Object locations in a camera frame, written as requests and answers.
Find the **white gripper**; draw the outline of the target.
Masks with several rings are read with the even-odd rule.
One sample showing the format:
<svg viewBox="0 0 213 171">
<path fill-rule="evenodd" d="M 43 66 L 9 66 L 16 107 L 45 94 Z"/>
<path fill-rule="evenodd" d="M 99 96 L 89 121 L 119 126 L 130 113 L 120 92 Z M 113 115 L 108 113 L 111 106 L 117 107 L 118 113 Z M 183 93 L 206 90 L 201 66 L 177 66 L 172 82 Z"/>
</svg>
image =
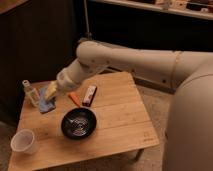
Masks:
<svg viewBox="0 0 213 171">
<path fill-rule="evenodd" d="M 56 76 L 57 89 L 60 91 L 73 91 L 79 87 L 68 75 L 67 69 L 62 69 Z"/>
</svg>

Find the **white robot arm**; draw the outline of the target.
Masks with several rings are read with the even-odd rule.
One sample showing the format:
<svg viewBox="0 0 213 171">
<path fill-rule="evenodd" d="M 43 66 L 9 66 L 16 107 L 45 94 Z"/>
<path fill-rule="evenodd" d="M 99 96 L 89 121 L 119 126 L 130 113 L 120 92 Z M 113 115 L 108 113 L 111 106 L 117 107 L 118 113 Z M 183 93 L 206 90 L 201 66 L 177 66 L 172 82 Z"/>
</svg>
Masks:
<svg viewBox="0 0 213 171">
<path fill-rule="evenodd" d="M 213 52 L 142 50 L 86 40 L 56 77 L 68 91 L 107 67 L 175 91 L 166 127 L 162 171 L 213 171 Z"/>
</svg>

